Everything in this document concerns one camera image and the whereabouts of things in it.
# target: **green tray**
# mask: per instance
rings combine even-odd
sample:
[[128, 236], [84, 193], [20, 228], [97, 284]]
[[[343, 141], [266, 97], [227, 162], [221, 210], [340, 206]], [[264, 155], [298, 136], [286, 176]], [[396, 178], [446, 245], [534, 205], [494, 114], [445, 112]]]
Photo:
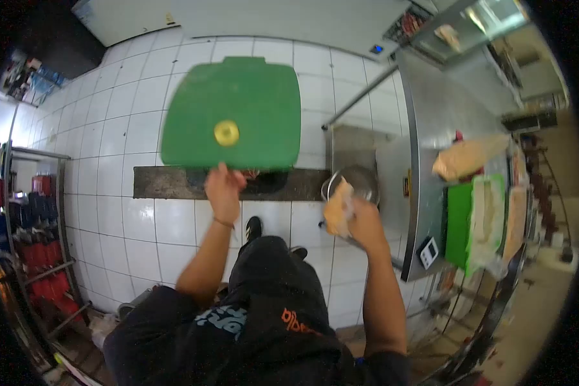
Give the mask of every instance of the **green tray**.
[[[161, 142], [164, 164], [289, 169], [300, 148], [300, 91], [294, 69], [264, 58], [195, 66], [171, 100]], [[215, 125], [232, 120], [239, 139], [221, 146]]]
[[[504, 177], [502, 174], [486, 176], [487, 179], [500, 184], [504, 199]], [[445, 259], [463, 269], [466, 275], [472, 270], [467, 263], [470, 255], [470, 225], [472, 218], [473, 182], [461, 183], [448, 188], [448, 225], [446, 227]]]

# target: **yellow knob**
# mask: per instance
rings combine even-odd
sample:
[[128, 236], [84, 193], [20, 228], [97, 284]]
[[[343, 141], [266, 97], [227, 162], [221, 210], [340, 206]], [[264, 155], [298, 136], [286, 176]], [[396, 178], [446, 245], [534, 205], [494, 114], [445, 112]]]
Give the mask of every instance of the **yellow knob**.
[[214, 138], [221, 146], [232, 146], [239, 137], [238, 126], [232, 120], [222, 120], [214, 127]]

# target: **bracelet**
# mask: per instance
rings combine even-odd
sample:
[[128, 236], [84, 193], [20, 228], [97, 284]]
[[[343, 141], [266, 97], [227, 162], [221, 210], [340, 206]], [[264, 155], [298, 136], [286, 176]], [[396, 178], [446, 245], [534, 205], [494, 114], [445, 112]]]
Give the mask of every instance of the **bracelet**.
[[230, 229], [234, 228], [234, 224], [230, 224], [229, 222], [221, 221], [221, 220], [217, 219], [216, 217], [213, 217], [212, 219], [215, 220], [216, 222], [218, 222], [219, 224], [224, 225]]

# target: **tile floor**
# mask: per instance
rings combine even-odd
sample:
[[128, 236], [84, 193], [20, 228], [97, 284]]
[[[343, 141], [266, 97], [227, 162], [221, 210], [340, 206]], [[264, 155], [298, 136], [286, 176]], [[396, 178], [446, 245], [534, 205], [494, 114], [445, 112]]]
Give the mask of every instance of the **tile floor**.
[[[85, 297], [115, 311], [155, 283], [174, 285], [180, 269], [201, 244], [211, 218], [207, 201], [133, 199], [133, 167], [162, 165], [160, 130], [177, 84], [196, 64], [225, 56], [263, 56], [293, 66], [301, 91], [301, 146], [297, 167], [325, 168], [320, 126], [373, 80], [384, 66], [328, 47], [263, 38], [183, 38], [179, 27], [148, 33], [112, 46], [99, 68], [69, 82], [33, 109], [22, 105], [15, 146], [68, 154], [65, 221], [77, 280]], [[342, 118], [355, 125], [408, 134], [398, 73]], [[322, 203], [242, 203], [228, 267], [253, 215], [266, 234], [308, 248], [329, 306], [332, 326], [362, 322], [367, 274], [364, 253], [317, 227]], [[394, 255], [404, 253], [403, 235], [392, 236]], [[400, 282], [406, 307], [430, 279]]]

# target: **dark stone step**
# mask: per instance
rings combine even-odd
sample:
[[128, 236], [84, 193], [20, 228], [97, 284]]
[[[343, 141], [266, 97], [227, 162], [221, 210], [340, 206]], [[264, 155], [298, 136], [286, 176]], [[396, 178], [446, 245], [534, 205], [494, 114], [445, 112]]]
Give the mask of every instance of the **dark stone step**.
[[[207, 172], [176, 166], [137, 166], [133, 198], [206, 199]], [[246, 201], [321, 201], [320, 189], [329, 170], [291, 169], [265, 173], [250, 181], [240, 194]]]

